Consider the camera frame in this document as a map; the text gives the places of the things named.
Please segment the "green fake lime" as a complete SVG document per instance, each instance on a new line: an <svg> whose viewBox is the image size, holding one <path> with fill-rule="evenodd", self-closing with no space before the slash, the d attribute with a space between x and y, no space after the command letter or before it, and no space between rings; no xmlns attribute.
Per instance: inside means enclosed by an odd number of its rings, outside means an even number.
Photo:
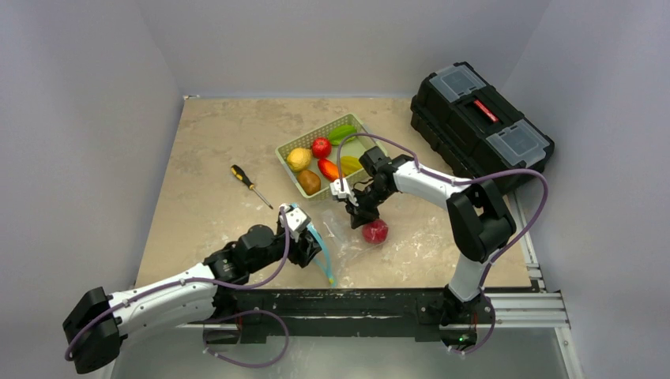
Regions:
<svg viewBox="0 0 670 379"><path fill-rule="evenodd" d="M338 126L334 128L332 131L329 132L327 139L330 142L332 146L339 146L342 144L343 140L353 134L356 133L357 129L355 126L350 125L350 124L344 124L342 126Z"/></svg>

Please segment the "yellow fake pepper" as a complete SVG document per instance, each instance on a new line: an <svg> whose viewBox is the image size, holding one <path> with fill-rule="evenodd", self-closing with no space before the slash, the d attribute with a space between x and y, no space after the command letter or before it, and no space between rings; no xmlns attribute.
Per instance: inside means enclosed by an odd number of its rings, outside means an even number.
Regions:
<svg viewBox="0 0 670 379"><path fill-rule="evenodd" d="M342 156L340 159L340 164L342 174L345 177L363 169L359 160L354 156Z"/></svg>

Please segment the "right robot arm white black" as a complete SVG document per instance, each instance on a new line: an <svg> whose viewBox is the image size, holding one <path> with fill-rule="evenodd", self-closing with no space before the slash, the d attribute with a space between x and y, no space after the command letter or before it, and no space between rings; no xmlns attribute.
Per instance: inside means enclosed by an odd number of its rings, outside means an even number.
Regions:
<svg viewBox="0 0 670 379"><path fill-rule="evenodd" d="M456 247L460 252L452 279L443 292L442 325L472 318L483 300L483 285L491 259L507 245L516 223L495 183L460 185L441 174L399 155L389 158L380 148L360 157L371 177L363 189L354 189L344 178L330 185L333 198L345 204L353 229L379 219L378 207L395 193L410 194L447 211Z"/></svg>

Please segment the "clear zip top bag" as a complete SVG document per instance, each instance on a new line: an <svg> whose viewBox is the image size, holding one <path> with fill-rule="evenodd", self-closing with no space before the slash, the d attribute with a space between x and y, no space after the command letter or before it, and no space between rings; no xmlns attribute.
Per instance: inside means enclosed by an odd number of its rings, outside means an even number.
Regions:
<svg viewBox="0 0 670 379"><path fill-rule="evenodd" d="M363 229L351 229L348 215L332 205L302 203L325 249L306 268L291 266L284 274L286 288L384 288L397 284L386 248L391 239L374 244Z"/></svg>

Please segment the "red fake tomato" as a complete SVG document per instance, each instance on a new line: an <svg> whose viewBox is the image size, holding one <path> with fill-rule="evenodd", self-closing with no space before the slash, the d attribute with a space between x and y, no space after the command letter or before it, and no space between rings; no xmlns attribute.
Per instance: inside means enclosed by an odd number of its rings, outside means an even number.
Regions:
<svg viewBox="0 0 670 379"><path fill-rule="evenodd" d="M315 159L327 159L332 152L332 145L328 138L316 138L311 145L312 155Z"/></svg>

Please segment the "orange fake carrot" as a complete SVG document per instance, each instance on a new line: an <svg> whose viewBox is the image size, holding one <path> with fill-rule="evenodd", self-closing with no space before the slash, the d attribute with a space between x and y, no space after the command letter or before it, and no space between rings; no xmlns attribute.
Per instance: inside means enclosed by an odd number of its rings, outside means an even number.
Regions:
<svg viewBox="0 0 670 379"><path fill-rule="evenodd" d="M340 177L340 172L337 168L337 165L328 159L319 159L318 169L320 170L322 176L329 182L334 182Z"/></svg>

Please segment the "yellow fake lemon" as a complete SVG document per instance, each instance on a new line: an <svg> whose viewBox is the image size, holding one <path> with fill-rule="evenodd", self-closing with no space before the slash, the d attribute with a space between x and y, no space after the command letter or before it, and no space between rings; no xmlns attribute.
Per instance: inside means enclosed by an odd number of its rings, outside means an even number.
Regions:
<svg viewBox="0 0 670 379"><path fill-rule="evenodd" d="M286 164L290 171L299 173L311 165L312 157L312 151L309 148L294 148L289 152Z"/></svg>

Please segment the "red fake apple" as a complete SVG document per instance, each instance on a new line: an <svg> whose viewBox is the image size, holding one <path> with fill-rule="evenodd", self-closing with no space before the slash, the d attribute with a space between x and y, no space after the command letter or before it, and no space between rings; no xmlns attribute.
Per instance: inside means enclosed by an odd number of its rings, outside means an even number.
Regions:
<svg viewBox="0 0 670 379"><path fill-rule="evenodd" d="M385 221L377 219L363 225L361 232L365 242L372 245L378 245L387 239L389 227Z"/></svg>

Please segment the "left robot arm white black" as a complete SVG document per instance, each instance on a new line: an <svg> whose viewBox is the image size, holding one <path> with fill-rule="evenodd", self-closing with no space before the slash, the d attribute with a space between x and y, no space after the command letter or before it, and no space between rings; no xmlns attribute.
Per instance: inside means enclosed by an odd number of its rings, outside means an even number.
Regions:
<svg viewBox="0 0 670 379"><path fill-rule="evenodd" d="M168 279L111 294L93 288L62 323L68 342L65 359L77 373L91 373L114 361L124 343L142 334L209 319L227 322L235 315L235 301L227 293L253 288L251 274L274 262L304 268L327 251L311 225L297 231L254 225L203 262Z"/></svg>

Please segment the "brown fake kiwi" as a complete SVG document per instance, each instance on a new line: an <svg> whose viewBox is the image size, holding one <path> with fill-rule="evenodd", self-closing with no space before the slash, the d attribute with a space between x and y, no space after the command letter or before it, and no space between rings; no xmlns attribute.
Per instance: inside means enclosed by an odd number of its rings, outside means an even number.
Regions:
<svg viewBox="0 0 670 379"><path fill-rule="evenodd" d="M299 185L303 189L303 192L307 196L312 196L321 190L322 185L321 179L313 171L310 170L300 171L297 176L297 180Z"/></svg>

